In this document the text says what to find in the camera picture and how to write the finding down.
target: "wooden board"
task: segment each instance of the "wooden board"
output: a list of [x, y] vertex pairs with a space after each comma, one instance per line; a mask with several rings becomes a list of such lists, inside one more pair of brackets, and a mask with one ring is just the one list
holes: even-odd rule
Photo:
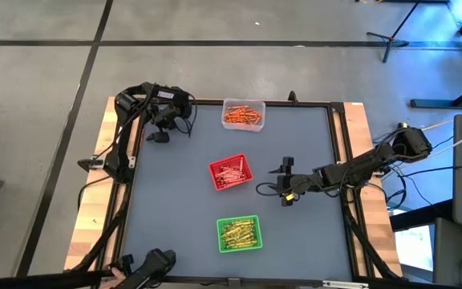
[[[351, 138], [352, 153], [356, 157], [372, 148], [367, 115], [362, 104], [345, 103], [344, 105], [347, 127]], [[340, 156], [342, 159], [345, 159], [343, 137], [337, 113], [334, 114], [334, 119], [337, 126], [336, 131]], [[113, 109], [113, 97], [111, 97], [108, 99], [103, 123], [101, 124], [101, 129], [99, 131], [95, 153], [101, 152], [112, 142], [116, 129], [116, 121], [117, 118]], [[136, 127], [132, 130], [132, 139], [130, 140], [130, 145], [128, 147], [129, 153], [132, 150], [135, 137]], [[87, 182], [97, 180], [104, 176], [105, 173], [100, 170], [92, 171], [88, 174]], [[371, 182], [376, 185], [381, 185], [378, 178], [372, 179]], [[65, 269], [76, 266], [101, 235], [104, 217], [106, 215], [110, 199], [111, 184], [111, 180], [106, 180], [90, 186], [85, 190], [72, 235], [69, 252], [67, 253], [67, 260], [64, 265]], [[122, 199], [121, 194], [123, 191], [124, 187], [121, 186], [117, 205], [119, 205], [120, 200]], [[384, 202], [383, 192], [376, 188], [366, 187], [362, 190], [361, 200], [363, 203], [365, 222], [367, 224], [368, 238], [390, 268], [396, 274], [401, 275], [402, 271], [400, 269], [399, 259], [395, 248], [395, 240], [393, 232], [391, 231], [390, 218]], [[112, 236], [107, 246], [105, 264], [108, 264], [111, 260], [114, 241], [115, 238]], [[363, 252], [357, 239], [355, 240], [355, 248], [358, 255], [360, 274], [365, 275], [366, 271], [363, 260]]]

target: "plastic container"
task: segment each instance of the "plastic container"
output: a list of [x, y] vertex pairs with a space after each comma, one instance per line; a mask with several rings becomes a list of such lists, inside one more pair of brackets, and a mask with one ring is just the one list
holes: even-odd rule
[[[240, 167], [241, 172], [244, 175], [243, 180], [232, 180], [229, 181], [228, 184], [225, 184], [221, 181], [220, 177], [223, 175], [225, 170], [233, 169], [236, 171], [240, 171]], [[245, 183], [246, 181], [250, 181], [253, 179], [253, 172], [250, 171], [249, 163], [247, 162], [247, 159], [245, 158], [245, 155], [243, 153], [209, 164], [209, 172], [212, 175], [213, 184], [215, 185], [215, 189], [217, 191], [228, 189], [232, 186], [240, 185]]]
[[[247, 106], [252, 108], [257, 112], [261, 113], [261, 119], [257, 124], [235, 124], [225, 121], [225, 113], [228, 108]], [[222, 125], [227, 129], [240, 129], [250, 132], [259, 132], [265, 125], [265, 103], [263, 101], [257, 100], [235, 100], [235, 99], [224, 99], [224, 104], [222, 106]]]
[[[233, 224], [233, 222], [235, 221], [245, 221], [245, 220], [252, 220], [254, 222], [253, 235], [257, 243], [252, 246], [244, 247], [244, 248], [237, 248], [237, 249], [227, 248], [225, 246], [224, 238], [222, 237], [223, 233], [225, 232], [225, 225]], [[256, 215], [218, 219], [217, 220], [217, 234], [218, 234], [218, 250], [221, 253], [231, 253], [231, 252], [238, 252], [238, 251], [243, 251], [243, 250], [257, 250], [263, 247], [263, 240], [261, 239], [260, 221]]]

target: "red container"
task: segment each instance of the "red container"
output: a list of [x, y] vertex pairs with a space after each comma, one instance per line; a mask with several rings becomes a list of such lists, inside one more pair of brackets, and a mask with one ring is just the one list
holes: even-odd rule
[[249, 164], [243, 153], [209, 164], [213, 184], [217, 191], [240, 185], [253, 179]]

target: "concrete floor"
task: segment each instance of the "concrete floor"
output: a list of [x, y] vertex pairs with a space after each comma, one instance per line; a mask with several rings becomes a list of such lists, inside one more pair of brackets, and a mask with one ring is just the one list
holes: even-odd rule
[[[104, 0], [0, 0], [0, 39], [92, 40]], [[353, 0], [115, 0], [105, 40], [312, 40], [379, 41], [367, 31], [391, 34], [411, 4], [363, 5]], [[411, 41], [457, 41], [462, 0], [449, 7], [422, 5], [401, 30]], [[0, 276], [10, 275], [39, 199], [90, 47], [0, 47]], [[383, 50], [337, 47], [101, 47], [63, 162], [32, 274], [60, 272], [76, 198], [86, 173], [76, 161], [89, 157], [109, 96], [144, 81], [176, 85], [197, 98], [365, 103], [372, 136], [400, 121], [416, 127], [462, 111], [412, 109], [413, 98], [452, 100], [462, 94], [462, 50]], [[452, 125], [428, 133], [432, 143], [452, 135]], [[452, 163], [452, 152], [411, 170]], [[418, 175], [429, 201], [452, 196], [452, 172]], [[399, 181], [384, 182], [388, 193]], [[409, 185], [404, 205], [426, 203]]]

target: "tripod stand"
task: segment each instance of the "tripod stand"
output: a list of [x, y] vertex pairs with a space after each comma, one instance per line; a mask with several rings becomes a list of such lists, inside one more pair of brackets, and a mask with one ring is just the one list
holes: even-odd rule
[[388, 41], [388, 42], [384, 41], [386, 43], [386, 51], [384, 52], [383, 63], [386, 63], [386, 61], [388, 61], [388, 56], [390, 55], [390, 50], [391, 50], [391, 46], [393, 45], [393, 43], [398, 44], [397, 47], [405, 47], [405, 46], [409, 45], [408, 41], [395, 39], [395, 36], [399, 33], [399, 31], [402, 28], [402, 26], [404, 25], [404, 23], [406, 23], [406, 21], [409, 19], [411, 14], [413, 14], [413, 11], [415, 11], [416, 7], [421, 2], [422, 2], [422, 0], [418, 0], [415, 3], [413, 8], [411, 8], [411, 11], [409, 11], [409, 13], [406, 15], [406, 18], [402, 21], [402, 23], [400, 23], [399, 27], [397, 27], [397, 30], [395, 31], [395, 33], [392, 36], [378, 35], [376, 33], [367, 32], [367, 35], [377, 36], [377, 37], [381, 38], [383, 41], [385, 39]]

